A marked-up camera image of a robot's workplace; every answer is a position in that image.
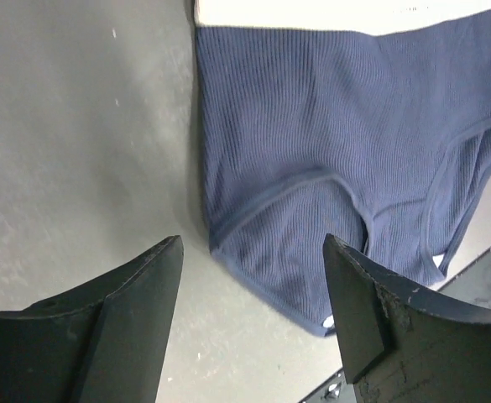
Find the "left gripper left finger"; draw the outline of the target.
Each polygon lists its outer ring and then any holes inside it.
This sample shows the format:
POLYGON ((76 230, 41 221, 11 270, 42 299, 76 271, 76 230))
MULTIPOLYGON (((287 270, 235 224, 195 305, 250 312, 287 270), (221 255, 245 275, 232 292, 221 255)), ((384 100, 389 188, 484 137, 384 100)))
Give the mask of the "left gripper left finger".
POLYGON ((170 236, 93 280, 0 311, 0 402, 153 402, 184 247, 170 236))

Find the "navy underwear with cream waistband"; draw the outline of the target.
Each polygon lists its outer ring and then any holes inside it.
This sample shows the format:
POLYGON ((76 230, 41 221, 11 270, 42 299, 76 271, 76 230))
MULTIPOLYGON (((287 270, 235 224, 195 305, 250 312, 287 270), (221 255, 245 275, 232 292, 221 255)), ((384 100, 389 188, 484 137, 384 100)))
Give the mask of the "navy underwear with cream waistband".
POLYGON ((491 176, 491 1, 198 1, 212 256, 333 333, 333 234, 421 285, 491 176))

